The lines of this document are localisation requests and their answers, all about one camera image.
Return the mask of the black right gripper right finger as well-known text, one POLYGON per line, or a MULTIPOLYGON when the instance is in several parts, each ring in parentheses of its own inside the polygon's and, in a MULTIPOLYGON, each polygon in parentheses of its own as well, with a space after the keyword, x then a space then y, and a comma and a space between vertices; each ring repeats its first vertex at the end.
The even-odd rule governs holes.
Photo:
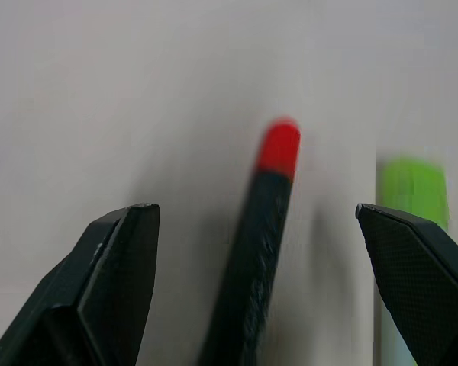
POLYGON ((381 298, 418 366, 458 366, 458 245, 436 223, 359 204, 381 298))

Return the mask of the green highlighter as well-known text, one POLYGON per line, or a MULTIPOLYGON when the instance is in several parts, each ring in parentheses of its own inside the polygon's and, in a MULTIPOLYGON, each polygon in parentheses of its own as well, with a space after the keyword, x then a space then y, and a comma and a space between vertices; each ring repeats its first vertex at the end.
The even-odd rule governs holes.
MULTIPOLYGON (((382 158, 376 165, 376 203, 448 230, 447 180, 443 168, 412 156, 382 158)), ((374 366, 417 366, 378 289, 374 290, 374 366)))

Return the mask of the black marker with red cap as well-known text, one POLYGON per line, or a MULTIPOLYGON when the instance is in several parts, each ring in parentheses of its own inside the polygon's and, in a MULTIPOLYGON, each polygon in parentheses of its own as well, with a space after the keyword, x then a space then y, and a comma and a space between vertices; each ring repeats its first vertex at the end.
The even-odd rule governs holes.
POLYGON ((263 135, 197 366, 256 366, 301 134, 280 117, 263 135))

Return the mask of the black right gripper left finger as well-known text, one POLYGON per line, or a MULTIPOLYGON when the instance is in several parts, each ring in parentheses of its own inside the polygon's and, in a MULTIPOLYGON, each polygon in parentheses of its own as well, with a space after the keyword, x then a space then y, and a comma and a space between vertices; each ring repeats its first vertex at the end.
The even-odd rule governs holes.
POLYGON ((135 366, 156 273, 160 208, 91 222, 0 338, 0 366, 135 366))

